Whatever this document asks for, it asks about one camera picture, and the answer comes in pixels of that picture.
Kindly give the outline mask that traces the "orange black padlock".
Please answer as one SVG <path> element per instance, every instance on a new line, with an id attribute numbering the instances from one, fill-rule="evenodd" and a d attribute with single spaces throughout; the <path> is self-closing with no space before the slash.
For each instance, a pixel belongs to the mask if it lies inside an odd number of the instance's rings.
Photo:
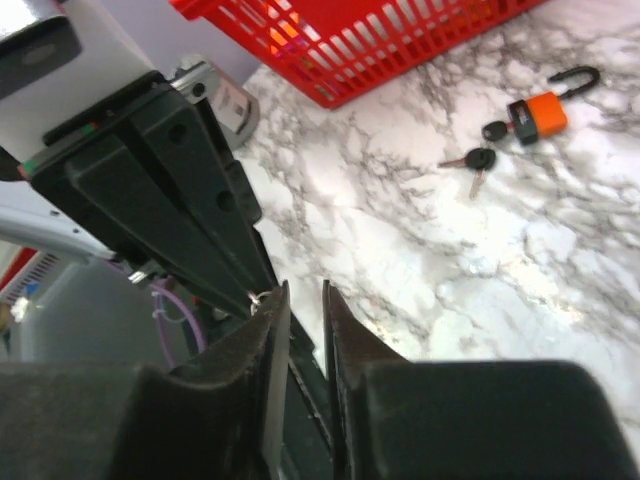
<path id="1" fill-rule="evenodd" d="M 561 94 L 548 91 L 509 104 L 507 131 L 513 133 L 522 146 L 534 144 L 563 131 L 568 125 L 563 102 L 594 88 L 600 82 L 601 72 L 595 67 L 584 65 L 548 78 L 549 83 L 560 83 L 579 76 L 584 76 L 586 80 Z"/>

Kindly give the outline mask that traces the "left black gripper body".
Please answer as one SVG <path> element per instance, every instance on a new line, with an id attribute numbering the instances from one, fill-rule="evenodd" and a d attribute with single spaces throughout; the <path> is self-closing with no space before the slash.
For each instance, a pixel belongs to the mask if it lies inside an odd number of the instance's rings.
<path id="1" fill-rule="evenodd" d="M 198 109 L 151 72 L 45 135 L 30 185 L 117 256 L 202 270 L 215 144 Z"/>

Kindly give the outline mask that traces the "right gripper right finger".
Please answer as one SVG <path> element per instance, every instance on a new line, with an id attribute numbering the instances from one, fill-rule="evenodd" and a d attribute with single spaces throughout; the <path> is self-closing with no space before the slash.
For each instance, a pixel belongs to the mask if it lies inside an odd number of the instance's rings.
<path id="1" fill-rule="evenodd" d="M 322 292 L 338 479 L 634 479 L 596 380 L 561 360 L 414 363 Z"/>

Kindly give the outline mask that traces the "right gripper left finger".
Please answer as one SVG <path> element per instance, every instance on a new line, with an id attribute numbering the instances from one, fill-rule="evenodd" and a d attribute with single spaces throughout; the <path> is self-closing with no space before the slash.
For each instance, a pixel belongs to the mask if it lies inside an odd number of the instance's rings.
<path id="1" fill-rule="evenodd" d="M 165 372 L 145 364 L 1 367 L 5 479 L 275 479 L 289 288 Z"/>

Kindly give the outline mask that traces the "black-headed key bunch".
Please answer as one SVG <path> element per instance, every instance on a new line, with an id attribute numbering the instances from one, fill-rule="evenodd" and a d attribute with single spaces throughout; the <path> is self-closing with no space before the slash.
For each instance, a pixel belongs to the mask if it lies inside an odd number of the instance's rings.
<path id="1" fill-rule="evenodd" d="M 448 160 L 437 164 L 438 168 L 465 168 L 474 172 L 474 178 L 469 191 L 469 198 L 474 200 L 482 187 L 486 174 L 491 170 L 497 159 L 496 151 L 490 147 L 492 143 L 503 140 L 512 130 L 511 122 L 497 120 L 488 123 L 481 129 L 483 142 L 479 147 L 469 150 L 462 158 Z"/>

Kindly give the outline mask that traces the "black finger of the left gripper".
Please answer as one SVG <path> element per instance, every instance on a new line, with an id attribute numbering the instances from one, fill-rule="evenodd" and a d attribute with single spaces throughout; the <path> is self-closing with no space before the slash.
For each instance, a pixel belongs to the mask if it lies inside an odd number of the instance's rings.
<path id="1" fill-rule="evenodd" d="M 154 99 L 71 156 L 74 189 L 194 292 L 235 316 L 276 284 L 198 112 Z"/>

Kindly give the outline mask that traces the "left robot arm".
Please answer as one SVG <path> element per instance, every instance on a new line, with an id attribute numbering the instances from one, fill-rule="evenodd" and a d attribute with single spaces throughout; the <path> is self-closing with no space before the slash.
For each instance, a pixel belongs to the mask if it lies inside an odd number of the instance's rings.
<path id="1" fill-rule="evenodd" d="M 261 209 L 211 107 L 206 63 L 156 71 L 57 115 L 1 189 L 9 241 L 74 259 L 114 258 L 132 282 L 168 274 L 243 318 L 278 285 Z"/>

